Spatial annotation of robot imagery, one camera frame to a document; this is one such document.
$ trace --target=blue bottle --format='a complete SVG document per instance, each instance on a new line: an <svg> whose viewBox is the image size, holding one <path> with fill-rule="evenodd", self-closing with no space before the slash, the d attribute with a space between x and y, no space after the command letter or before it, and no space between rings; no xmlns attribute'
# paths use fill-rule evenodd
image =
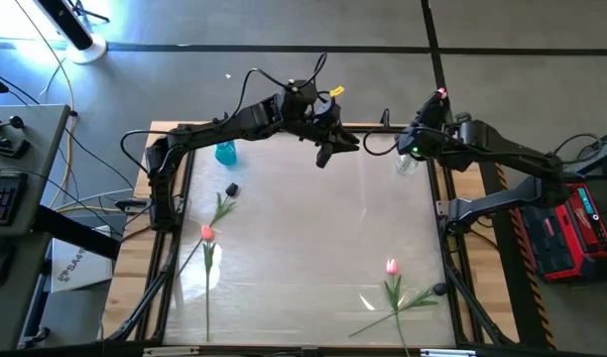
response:
<svg viewBox="0 0 607 357"><path fill-rule="evenodd" d="M237 154L235 153L235 142L228 141L215 145L215 159L220 164L232 166L237 163Z"/></svg>

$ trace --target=keyboard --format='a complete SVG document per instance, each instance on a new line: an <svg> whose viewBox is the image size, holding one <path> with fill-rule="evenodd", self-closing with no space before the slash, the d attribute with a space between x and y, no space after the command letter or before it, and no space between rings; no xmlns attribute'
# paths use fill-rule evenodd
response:
<svg viewBox="0 0 607 357"><path fill-rule="evenodd" d="M27 180L25 173L0 173L0 225L13 222Z"/></svg>

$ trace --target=white lamp base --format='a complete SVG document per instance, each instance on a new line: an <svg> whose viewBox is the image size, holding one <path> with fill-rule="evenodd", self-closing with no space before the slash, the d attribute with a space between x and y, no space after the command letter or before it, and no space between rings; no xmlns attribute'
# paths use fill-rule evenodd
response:
<svg viewBox="0 0 607 357"><path fill-rule="evenodd" d="M73 45L68 45L65 49L67 58L77 64L87 64L100 59L107 52L107 42L102 37L91 34L92 46L86 50L80 51Z"/></svg>

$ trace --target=gray floor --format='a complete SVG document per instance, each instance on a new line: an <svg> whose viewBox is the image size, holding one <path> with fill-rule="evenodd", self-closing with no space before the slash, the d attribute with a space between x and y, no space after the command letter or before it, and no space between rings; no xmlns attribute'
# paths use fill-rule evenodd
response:
<svg viewBox="0 0 607 357"><path fill-rule="evenodd" d="M174 6L137 0L84 3L112 20L102 24L90 19L93 31L121 43L427 45L419 0L178 0ZM431 8L443 47L607 48L607 0L431 0ZM21 43L16 51L0 50L0 74L36 95L55 62L46 50L30 54L28 47ZM153 120L221 116L223 111L232 111L249 67L259 66L286 79L307 76L314 60L313 54L110 52L91 65L67 61L65 69L80 112L75 135L135 180L136 167L118 151L124 132L148 128ZM443 56L442 62L454 109L471 112L510 139L545 151L572 134L607 133L607 58ZM378 120L389 107L394 123L408 123L433 90L434 78L428 55L331 54L318 82L327 88L346 88L339 98L345 122ZM253 78L246 102L275 89L265 79ZM61 75L42 101L67 102ZM10 95L0 95L0 104L17 102ZM140 155L144 140L134 138L127 147ZM576 141L563 155L571 158L582 144ZM74 156L81 195L125 186L81 150ZM62 170L63 162L57 161L51 177L59 180ZM509 173L511 184L520 179ZM54 192L47 190L45 202ZM558 347L607 354L607 284L542 286ZM89 304L85 298L72 301L80 301L73 302L72 309ZM70 336L62 343L96 337L90 332L93 328L72 336L75 322L59 318L64 309L49 313L55 313L52 321L62 322L55 325L62 336Z"/></svg>

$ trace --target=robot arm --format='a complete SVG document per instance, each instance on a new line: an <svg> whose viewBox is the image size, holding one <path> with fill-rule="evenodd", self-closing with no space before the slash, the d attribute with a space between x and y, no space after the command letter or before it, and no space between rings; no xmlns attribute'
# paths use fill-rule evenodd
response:
<svg viewBox="0 0 607 357"><path fill-rule="evenodd" d="M146 151L147 175L152 188L152 229L170 231L178 224L171 185L182 157L190 150L236 139L264 140L278 131L319 146L316 165L320 168L325 167L332 154L359 150L359 140L341 125L341 107L334 97L315 112L307 112L317 97L313 81L292 81L281 93L245 107L231 117L202 125L181 124L158 138Z"/></svg>
<svg viewBox="0 0 607 357"><path fill-rule="evenodd" d="M468 232L482 215L523 205L552 207L568 199L566 174L557 155L509 141L495 128L468 114L456 119L451 119L446 91L441 88L434 92L414 122L398 137L399 154L409 154L416 160L435 159L443 167L461 172L473 162L495 162L531 178L513 189L479 199L441 202L440 213L448 216L451 229Z"/></svg>

